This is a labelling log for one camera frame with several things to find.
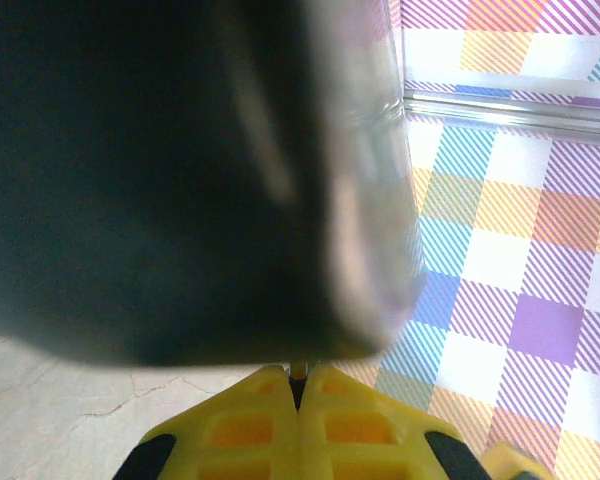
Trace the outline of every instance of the concrete floor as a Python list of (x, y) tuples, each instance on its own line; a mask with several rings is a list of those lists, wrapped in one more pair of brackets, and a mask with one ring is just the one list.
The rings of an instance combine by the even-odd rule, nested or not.
[(100, 370), (0, 338), (0, 480), (110, 479), (147, 430), (256, 368)]

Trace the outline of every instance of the metal strip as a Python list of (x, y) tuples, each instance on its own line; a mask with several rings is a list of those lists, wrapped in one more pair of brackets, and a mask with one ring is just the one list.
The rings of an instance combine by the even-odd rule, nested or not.
[(600, 138), (600, 109), (477, 95), (405, 91), (407, 112)]

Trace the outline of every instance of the yellow plastic object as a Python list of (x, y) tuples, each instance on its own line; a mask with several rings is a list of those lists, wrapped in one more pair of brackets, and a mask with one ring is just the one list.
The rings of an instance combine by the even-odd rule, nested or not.
[(260, 369), (147, 433), (175, 436), (159, 480), (296, 480), (297, 411), (282, 367)]
[(448, 423), (329, 366), (311, 371), (298, 426), (305, 480), (447, 480), (424, 434), (460, 440)]
[(482, 455), (480, 463), (493, 480), (510, 480), (521, 473), (530, 473), (538, 480), (555, 478), (542, 464), (505, 443), (491, 447)]

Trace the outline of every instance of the dark blurry object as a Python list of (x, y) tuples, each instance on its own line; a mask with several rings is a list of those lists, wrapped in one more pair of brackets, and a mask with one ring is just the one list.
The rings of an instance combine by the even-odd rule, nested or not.
[(0, 1), (0, 333), (104, 364), (353, 357), (423, 263), (380, 1)]

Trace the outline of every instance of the plaid fabric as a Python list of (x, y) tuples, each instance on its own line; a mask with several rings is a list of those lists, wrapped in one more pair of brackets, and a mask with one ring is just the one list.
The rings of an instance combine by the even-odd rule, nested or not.
[(409, 121), (429, 281), (395, 347), (341, 367), (600, 479), (600, 145)]
[(478, 95), (507, 84), (495, 96), (600, 106), (600, 0), (388, 1), (410, 81)]

